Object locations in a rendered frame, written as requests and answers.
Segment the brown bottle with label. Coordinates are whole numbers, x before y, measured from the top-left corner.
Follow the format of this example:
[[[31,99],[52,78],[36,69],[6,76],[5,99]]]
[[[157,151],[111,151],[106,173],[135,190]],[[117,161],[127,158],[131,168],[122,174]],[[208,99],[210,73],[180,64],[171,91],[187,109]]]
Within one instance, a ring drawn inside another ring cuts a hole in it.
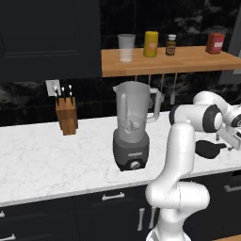
[[[174,34],[170,34],[166,42],[166,55],[174,56],[175,48],[176,48],[176,36]]]

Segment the dark cupboard door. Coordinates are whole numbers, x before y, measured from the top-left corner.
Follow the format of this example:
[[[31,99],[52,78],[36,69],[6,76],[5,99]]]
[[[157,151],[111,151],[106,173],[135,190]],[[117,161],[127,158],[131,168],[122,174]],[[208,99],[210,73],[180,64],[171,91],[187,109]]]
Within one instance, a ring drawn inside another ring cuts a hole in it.
[[[156,207],[153,228],[149,229],[149,233],[146,237],[146,241],[158,241],[156,229],[158,227],[159,215],[160,215],[160,209]]]
[[[139,208],[131,202],[105,204],[77,214],[81,241],[139,241]]]

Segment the wooden knife block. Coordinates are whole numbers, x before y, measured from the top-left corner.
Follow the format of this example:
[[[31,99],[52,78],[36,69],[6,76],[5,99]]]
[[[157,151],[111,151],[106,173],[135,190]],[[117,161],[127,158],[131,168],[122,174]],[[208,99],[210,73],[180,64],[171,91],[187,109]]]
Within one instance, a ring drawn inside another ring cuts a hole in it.
[[[56,116],[64,136],[75,135],[78,129],[74,97],[59,98],[56,102]]]

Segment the white wall outlet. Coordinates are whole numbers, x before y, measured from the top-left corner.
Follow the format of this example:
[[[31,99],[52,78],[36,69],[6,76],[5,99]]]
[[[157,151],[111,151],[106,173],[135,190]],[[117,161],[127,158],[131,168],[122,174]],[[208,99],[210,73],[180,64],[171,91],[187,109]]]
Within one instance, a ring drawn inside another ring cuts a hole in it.
[[[59,84],[59,80],[46,80],[46,88],[47,88],[47,93],[49,97],[52,97],[55,95],[55,90],[57,90],[58,95],[61,95],[61,88]]]

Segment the grey blender with clear jar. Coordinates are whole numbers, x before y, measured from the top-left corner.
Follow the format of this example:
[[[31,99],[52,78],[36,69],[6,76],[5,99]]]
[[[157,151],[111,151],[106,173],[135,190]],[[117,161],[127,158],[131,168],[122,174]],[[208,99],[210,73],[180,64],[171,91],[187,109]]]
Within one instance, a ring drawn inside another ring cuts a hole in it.
[[[150,138],[146,124],[157,121],[161,92],[149,85],[128,81],[113,88],[117,100],[118,128],[113,133],[113,155],[121,171],[144,169]]]

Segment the wooden wall shelf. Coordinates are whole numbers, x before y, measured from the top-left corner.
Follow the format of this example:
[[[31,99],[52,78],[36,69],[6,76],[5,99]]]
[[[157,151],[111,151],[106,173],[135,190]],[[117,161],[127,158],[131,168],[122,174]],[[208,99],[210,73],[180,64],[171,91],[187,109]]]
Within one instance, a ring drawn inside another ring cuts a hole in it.
[[[102,77],[149,75],[177,72],[212,72],[241,69],[241,58],[226,52],[208,54],[204,46],[177,47],[174,56],[160,47],[157,57],[145,57],[142,48],[133,51],[133,60],[120,61],[118,49],[102,51]]]

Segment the dark drawer front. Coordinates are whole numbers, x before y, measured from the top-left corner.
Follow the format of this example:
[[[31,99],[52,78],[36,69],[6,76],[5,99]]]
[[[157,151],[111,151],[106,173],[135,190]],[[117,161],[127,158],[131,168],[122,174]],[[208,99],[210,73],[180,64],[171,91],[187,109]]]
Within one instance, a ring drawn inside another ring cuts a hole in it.
[[[145,202],[145,185],[140,186],[131,186],[126,188],[118,188],[118,189],[112,189],[112,190],[106,190],[102,192],[95,192],[95,193],[88,193],[88,194],[82,194],[79,196],[73,197],[73,202],[75,209],[77,211],[83,211],[84,209],[89,209],[94,206],[103,205],[106,203],[119,203],[123,201],[140,201]],[[102,201],[102,196],[112,196],[112,195],[118,195],[120,192],[123,192],[125,194],[125,198],[123,199],[115,199],[110,201]]]
[[[4,217],[0,217],[0,224],[40,217],[65,217],[68,220],[75,221],[72,198],[37,201],[1,207],[0,213],[5,215]]]
[[[40,217],[0,223],[0,239],[13,235],[13,241],[48,241],[78,235],[78,230],[74,216]]]

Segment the clear glass cup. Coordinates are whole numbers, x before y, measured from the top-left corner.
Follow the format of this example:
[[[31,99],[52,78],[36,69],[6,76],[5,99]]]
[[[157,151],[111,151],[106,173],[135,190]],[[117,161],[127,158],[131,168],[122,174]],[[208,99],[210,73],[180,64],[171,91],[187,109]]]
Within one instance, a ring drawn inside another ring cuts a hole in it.
[[[119,34],[119,53],[121,62],[131,62],[133,56],[133,50],[135,48],[135,34]]]

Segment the black blender lid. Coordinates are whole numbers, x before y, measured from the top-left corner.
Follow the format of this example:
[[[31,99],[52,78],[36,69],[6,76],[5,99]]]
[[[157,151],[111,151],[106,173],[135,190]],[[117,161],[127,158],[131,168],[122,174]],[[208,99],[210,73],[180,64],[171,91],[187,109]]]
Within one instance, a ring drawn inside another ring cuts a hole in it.
[[[214,159],[220,154],[221,149],[225,149],[226,144],[215,144],[207,140],[198,140],[196,142],[195,153],[203,158]]]

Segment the red box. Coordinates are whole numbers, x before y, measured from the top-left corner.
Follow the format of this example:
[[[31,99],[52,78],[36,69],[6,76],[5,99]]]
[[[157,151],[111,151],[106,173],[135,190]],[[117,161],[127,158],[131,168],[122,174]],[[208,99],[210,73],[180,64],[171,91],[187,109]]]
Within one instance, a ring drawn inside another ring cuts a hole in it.
[[[219,54],[222,50],[222,45],[225,39],[225,35],[221,33],[210,33],[206,43],[205,51],[209,54]]]

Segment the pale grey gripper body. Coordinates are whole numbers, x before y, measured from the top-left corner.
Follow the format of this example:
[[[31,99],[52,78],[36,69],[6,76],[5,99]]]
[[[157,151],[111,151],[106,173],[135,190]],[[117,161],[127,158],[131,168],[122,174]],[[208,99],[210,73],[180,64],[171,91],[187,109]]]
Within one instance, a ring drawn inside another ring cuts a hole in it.
[[[241,150],[241,127],[231,127],[223,123],[217,134],[230,146],[233,146],[238,151]]]

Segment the dark wall cupboard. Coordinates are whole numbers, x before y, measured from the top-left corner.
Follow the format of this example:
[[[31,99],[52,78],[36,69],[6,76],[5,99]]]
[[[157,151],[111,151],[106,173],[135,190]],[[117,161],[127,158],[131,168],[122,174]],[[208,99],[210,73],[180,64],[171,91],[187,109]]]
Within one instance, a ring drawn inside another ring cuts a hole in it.
[[[0,83],[102,75],[99,0],[0,0]]]

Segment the yellow can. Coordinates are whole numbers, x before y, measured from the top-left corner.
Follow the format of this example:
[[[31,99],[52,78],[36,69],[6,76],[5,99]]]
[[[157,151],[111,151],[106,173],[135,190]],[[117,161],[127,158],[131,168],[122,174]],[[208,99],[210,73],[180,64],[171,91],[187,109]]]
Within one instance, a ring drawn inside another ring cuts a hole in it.
[[[146,31],[144,38],[144,51],[145,57],[156,57],[158,46],[159,33],[157,31]]]

